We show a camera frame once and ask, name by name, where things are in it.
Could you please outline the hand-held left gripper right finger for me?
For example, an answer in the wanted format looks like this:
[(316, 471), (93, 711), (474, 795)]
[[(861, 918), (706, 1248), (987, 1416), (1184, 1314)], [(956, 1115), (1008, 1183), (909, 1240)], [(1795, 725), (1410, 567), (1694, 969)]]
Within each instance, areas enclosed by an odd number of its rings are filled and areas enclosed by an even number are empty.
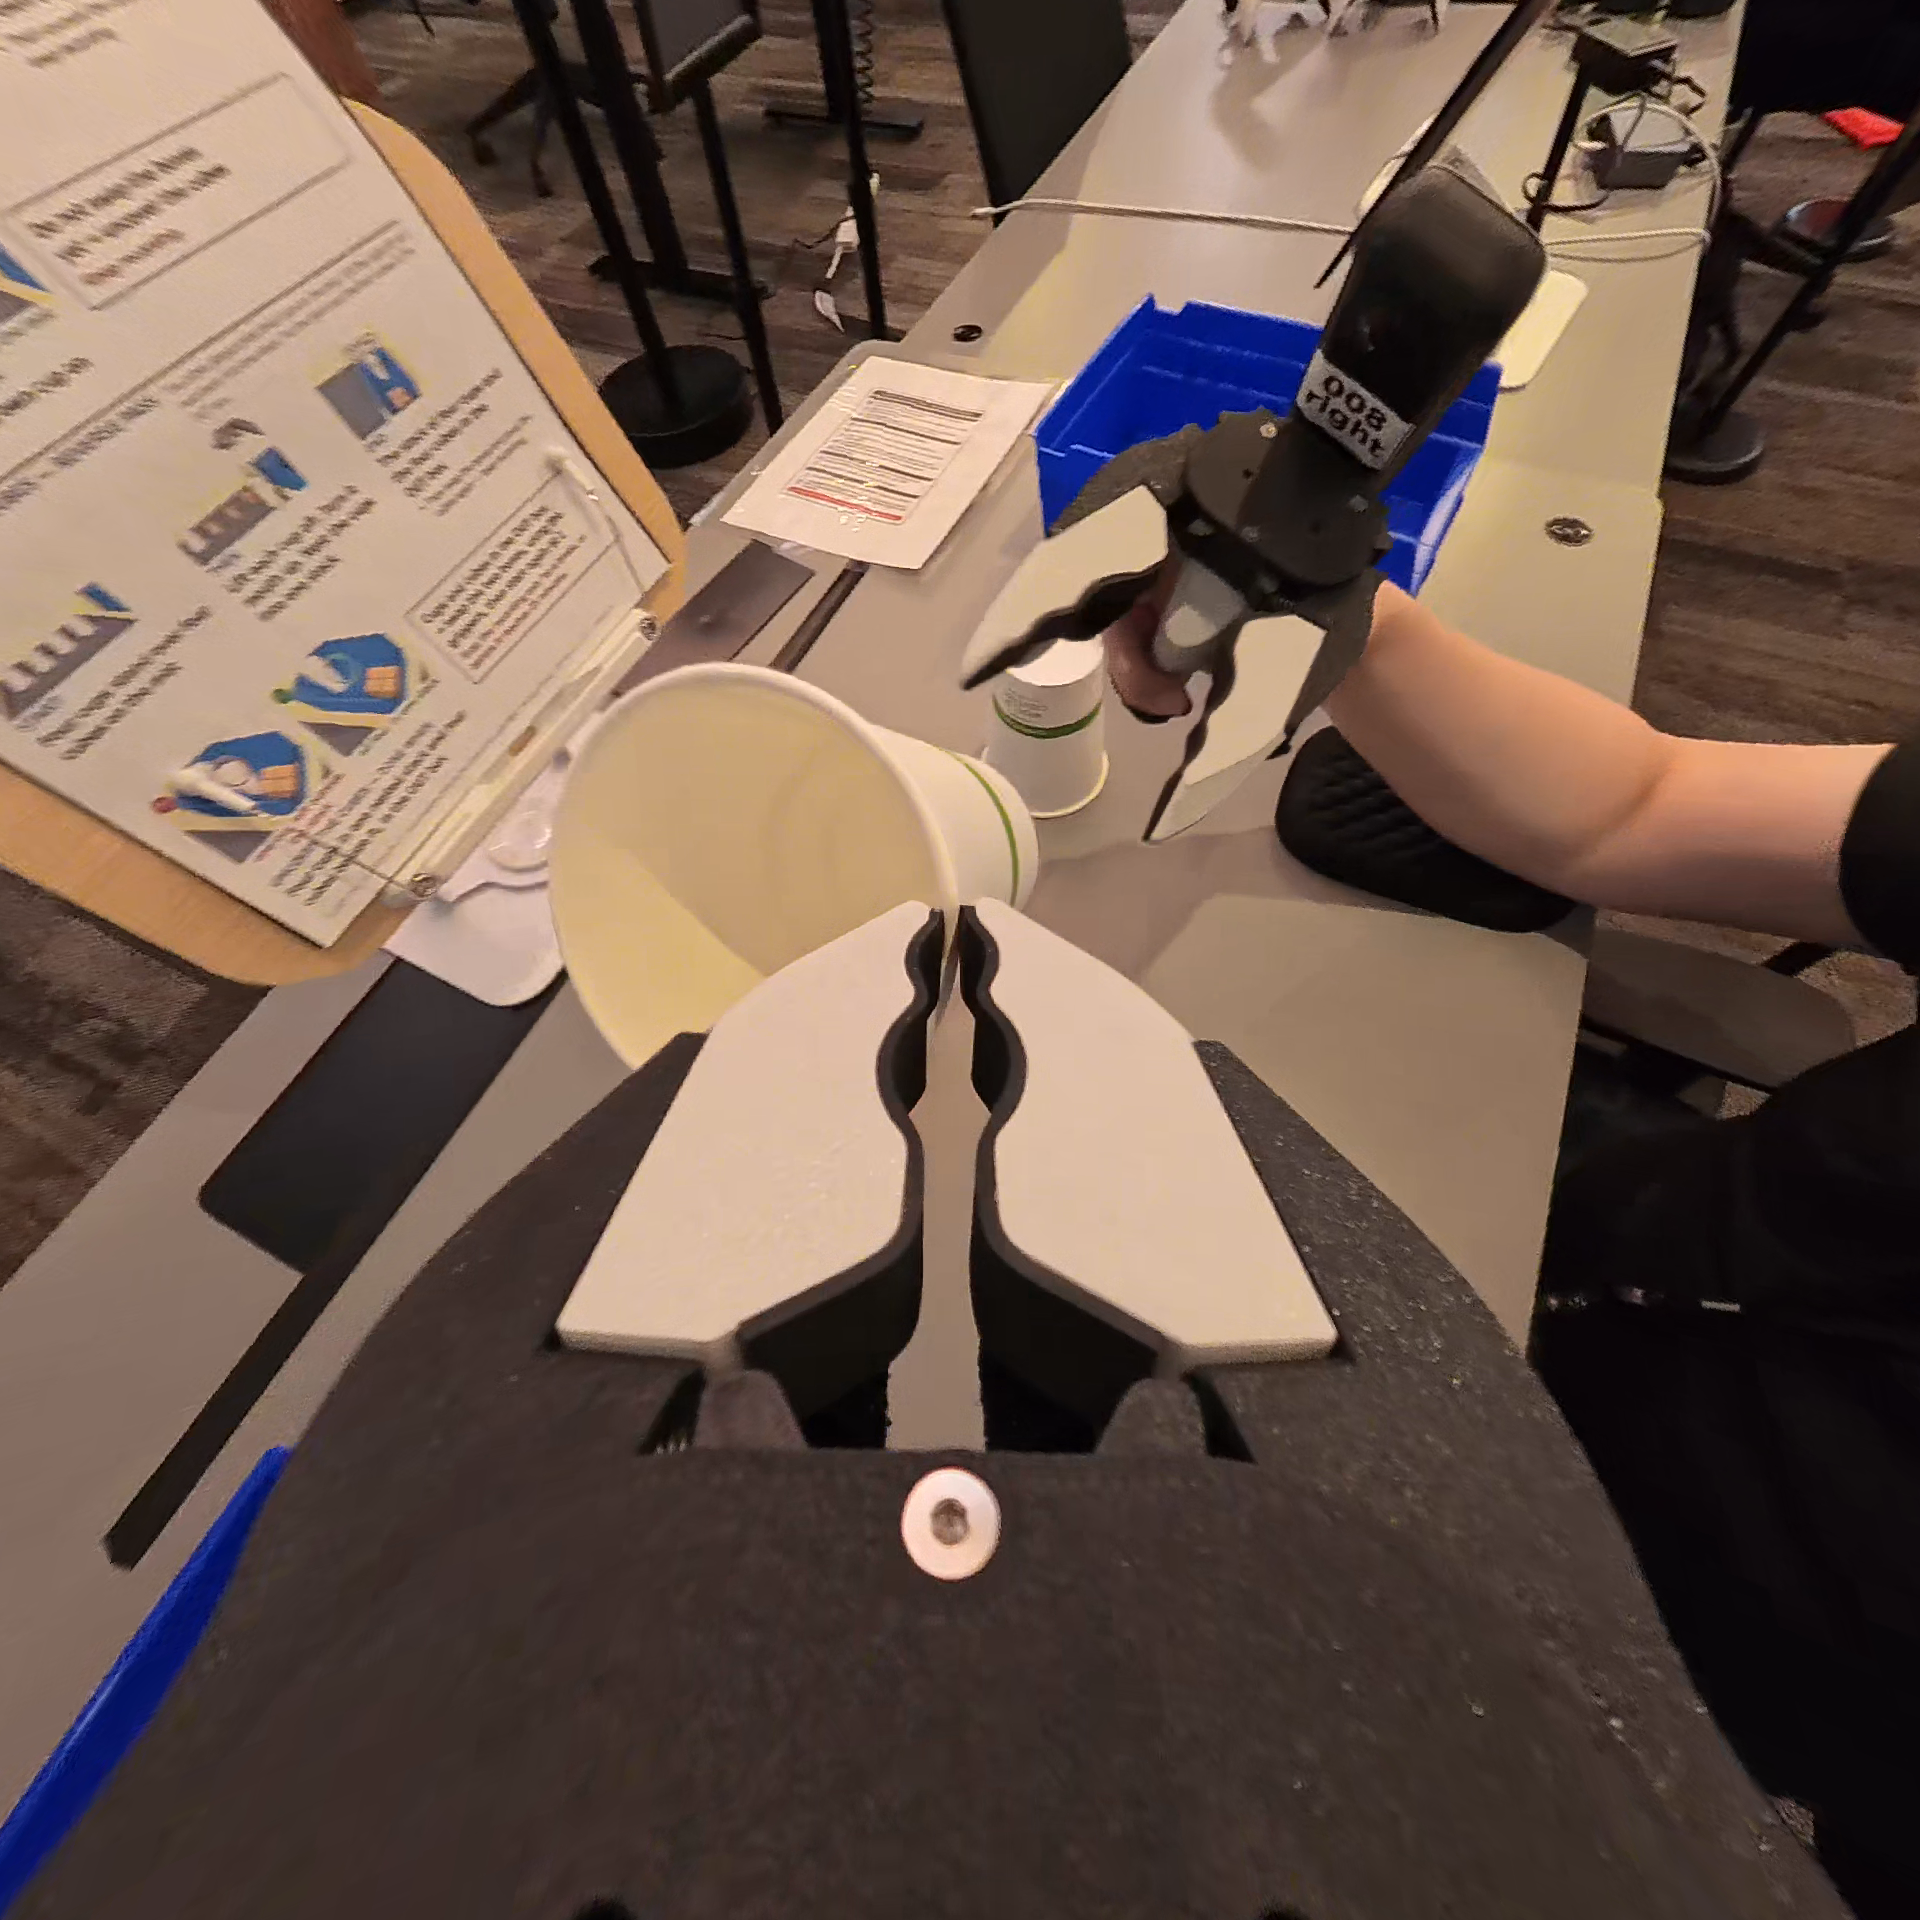
[(973, 1017), (970, 1273), (1012, 1373), (1322, 1359), (1338, 1330), (1196, 1038), (1006, 902), (962, 912)]

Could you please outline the black metal stand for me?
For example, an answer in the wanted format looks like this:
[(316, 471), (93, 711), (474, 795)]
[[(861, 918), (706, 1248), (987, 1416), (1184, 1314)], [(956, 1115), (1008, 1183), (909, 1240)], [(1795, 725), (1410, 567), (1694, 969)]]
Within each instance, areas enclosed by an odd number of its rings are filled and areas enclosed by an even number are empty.
[[(1727, 183), (1720, 187), (1671, 408), (1664, 477), (1730, 486), (1759, 466), (1766, 435), (1759, 419), (1742, 408), (1744, 398), (1789, 336), (1824, 319), (1838, 274), (1888, 246), (1894, 219), (1916, 206), (1916, 197), (1916, 112), (1878, 147), (1846, 199), (1813, 199), (1762, 225), (1740, 210)], [(1788, 302), (1750, 343), (1742, 331), (1742, 274), (1749, 267), (1791, 285)]]

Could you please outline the white paper sheet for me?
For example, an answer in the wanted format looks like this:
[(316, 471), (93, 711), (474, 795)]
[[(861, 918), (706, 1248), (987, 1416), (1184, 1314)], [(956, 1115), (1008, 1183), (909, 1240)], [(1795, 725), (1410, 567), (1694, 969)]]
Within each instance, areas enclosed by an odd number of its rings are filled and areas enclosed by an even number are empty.
[(1492, 352), (1500, 393), (1520, 393), (1544, 368), (1588, 295), (1588, 282), (1570, 272), (1550, 270), (1523, 313)]

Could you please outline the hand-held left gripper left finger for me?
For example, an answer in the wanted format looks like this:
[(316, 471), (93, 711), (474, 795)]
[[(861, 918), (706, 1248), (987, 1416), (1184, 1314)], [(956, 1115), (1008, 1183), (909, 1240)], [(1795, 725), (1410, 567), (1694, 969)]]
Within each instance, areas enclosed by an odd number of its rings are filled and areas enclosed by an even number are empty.
[(884, 1368), (922, 1314), (944, 914), (901, 902), (692, 1049), (556, 1335), (703, 1368)]

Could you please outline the black flat strip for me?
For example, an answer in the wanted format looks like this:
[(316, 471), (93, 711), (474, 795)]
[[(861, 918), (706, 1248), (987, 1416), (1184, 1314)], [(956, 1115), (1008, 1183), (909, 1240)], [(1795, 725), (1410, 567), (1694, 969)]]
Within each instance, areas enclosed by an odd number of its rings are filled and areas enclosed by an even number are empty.
[(732, 663), (811, 581), (811, 567), (752, 537), (672, 615), (643, 663), (659, 671)]

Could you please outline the black office chair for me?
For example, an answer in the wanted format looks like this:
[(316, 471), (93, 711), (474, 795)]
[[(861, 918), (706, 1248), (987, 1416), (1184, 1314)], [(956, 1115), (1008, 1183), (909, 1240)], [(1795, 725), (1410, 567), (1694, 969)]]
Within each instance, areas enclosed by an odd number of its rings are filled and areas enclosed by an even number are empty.
[(1844, 1005), (1807, 982), (1829, 958), (1824, 943), (1756, 958), (1597, 923), (1581, 1043), (1660, 1097), (1706, 1083), (1770, 1095), (1856, 1047)]

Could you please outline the blue plastic bin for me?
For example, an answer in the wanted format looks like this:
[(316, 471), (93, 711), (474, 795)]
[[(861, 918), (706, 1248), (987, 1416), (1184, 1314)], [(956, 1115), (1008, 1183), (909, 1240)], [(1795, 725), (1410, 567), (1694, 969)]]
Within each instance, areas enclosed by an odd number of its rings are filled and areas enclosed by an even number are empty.
[(2, 1825), (4, 1910), (75, 1829), (119, 1762), (154, 1722), (159, 1703), (203, 1641), (290, 1453), (290, 1447), (271, 1447), (258, 1457), (91, 1690), (48, 1762), (15, 1799)]
[[(1267, 408), (1284, 415), (1324, 329), (1226, 304), (1142, 298), (1035, 419), (1039, 513), (1052, 534), (1099, 466), (1188, 425)], [(1386, 486), (1390, 552), (1382, 574), (1416, 593), (1448, 534), (1500, 398), (1486, 363), (1429, 440)]]

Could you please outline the wooden desk with black legs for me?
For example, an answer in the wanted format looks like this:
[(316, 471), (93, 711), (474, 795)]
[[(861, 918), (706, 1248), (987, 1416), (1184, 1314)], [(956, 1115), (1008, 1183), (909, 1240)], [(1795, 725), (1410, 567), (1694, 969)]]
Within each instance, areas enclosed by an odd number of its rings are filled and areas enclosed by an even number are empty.
[(879, 6), (875, 2), (811, 2), (806, 22), (813, 83), (804, 88), (780, 82), (762, 105), (762, 119), (770, 128), (846, 129), (847, 122), (858, 122), (867, 137), (890, 141), (924, 137), (924, 106), (878, 96)]

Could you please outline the person's right hand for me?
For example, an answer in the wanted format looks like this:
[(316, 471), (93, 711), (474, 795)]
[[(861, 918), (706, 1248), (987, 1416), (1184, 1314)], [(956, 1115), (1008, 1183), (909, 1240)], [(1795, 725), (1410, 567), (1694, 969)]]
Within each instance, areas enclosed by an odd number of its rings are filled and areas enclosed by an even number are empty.
[(1148, 725), (1188, 717), (1188, 678), (1159, 664), (1154, 646), (1163, 602), (1156, 593), (1138, 598), (1103, 632), (1101, 651), (1120, 704)]

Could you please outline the white paper cup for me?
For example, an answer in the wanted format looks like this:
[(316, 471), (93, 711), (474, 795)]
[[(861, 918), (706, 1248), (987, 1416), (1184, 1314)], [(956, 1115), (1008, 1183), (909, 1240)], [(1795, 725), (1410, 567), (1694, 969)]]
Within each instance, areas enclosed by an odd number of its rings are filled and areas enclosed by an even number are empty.
[(567, 762), (549, 902), (567, 979), (627, 1065), (899, 904), (1024, 907), (1039, 830), (983, 758), (742, 663), (650, 678)]
[(991, 683), (983, 751), (1038, 819), (1088, 806), (1108, 776), (1101, 639), (1056, 639)]

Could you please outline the black wrist rest pad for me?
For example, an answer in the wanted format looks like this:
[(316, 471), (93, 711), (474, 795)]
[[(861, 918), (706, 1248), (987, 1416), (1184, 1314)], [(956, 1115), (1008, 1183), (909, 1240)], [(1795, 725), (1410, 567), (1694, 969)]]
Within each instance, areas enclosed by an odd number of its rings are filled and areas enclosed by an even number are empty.
[(1275, 832), (1317, 877), (1438, 918), (1536, 931), (1576, 910), (1429, 826), (1335, 727), (1290, 753)]

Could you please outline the printed instruction sheet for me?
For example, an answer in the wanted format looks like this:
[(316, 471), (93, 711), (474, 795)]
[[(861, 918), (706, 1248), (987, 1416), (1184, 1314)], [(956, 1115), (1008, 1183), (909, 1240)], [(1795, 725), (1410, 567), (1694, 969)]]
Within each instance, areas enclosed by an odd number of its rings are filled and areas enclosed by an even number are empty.
[(264, 6), (2, 66), (4, 768), (331, 946), (666, 557)]

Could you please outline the paper sheet in plastic sleeve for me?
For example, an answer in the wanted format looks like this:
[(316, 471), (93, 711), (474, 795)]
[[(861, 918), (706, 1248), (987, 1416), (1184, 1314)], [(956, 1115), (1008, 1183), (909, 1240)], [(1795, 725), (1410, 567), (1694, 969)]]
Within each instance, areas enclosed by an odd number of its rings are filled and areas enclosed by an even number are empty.
[(871, 568), (918, 570), (1056, 391), (1056, 382), (864, 358), (766, 457), (722, 523)]

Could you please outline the person's right forearm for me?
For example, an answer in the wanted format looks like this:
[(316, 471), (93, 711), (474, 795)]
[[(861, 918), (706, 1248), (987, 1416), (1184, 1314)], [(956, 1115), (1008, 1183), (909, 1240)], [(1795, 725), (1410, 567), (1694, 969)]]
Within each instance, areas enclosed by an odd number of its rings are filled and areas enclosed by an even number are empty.
[(1892, 917), (1854, 912), (1843, 847), (1914, 742), (1674, 736), (1395, 585), (1328, 712), (1427, 826), (1572, 902), (1898, 953)]

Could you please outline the black chair back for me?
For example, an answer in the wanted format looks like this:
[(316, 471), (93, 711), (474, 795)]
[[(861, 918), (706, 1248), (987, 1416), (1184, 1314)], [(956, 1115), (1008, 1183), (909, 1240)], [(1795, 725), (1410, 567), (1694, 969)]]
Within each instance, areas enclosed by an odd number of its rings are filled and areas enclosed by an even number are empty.
[(991, 206), (1020, 201), (1131, 69), (1123, 2), (942, 2)]

